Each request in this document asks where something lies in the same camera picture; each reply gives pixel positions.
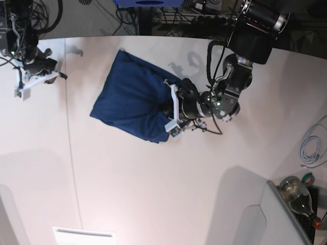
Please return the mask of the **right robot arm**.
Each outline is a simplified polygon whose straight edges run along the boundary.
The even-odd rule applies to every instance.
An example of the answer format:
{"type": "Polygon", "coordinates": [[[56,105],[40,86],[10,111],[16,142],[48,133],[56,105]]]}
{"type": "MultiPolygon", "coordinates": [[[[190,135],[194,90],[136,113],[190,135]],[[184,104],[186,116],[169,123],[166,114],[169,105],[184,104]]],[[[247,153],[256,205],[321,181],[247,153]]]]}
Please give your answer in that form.
{"type": "Polygon", "coordinates": [[[1,66],[10,64],[16,70],[14,96],[22,101],[31,96],[32,87],[51,84],[56,78],[67,79],[57,69],[52,50],[38,47],[39,36],[51,32],[61,21],[63,1],[58,1],[58,13],[54,23],[38,29],[32,23],[33,1],[1,1],[1,66]]]}

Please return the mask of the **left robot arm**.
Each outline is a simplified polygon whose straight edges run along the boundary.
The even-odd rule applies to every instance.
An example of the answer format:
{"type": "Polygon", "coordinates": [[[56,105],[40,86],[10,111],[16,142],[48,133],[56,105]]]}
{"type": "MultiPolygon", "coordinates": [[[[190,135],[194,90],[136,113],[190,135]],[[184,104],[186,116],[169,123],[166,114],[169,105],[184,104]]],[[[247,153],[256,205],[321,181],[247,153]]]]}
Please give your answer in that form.
{"type": "Polygon", "coordinates": [[[240,111],[241,92],[252,82],[253,64],[266,64],[289,14],[277,8],[276,1],[243,1],[227,41],[232,54],[225,57],[223,74],[208,78],[209,90],[199,92],[190,79],[173,84],[173,118],[165,130],[173,138],[185,130],[207,131],[204,118],[231,121],[240,111]]]}

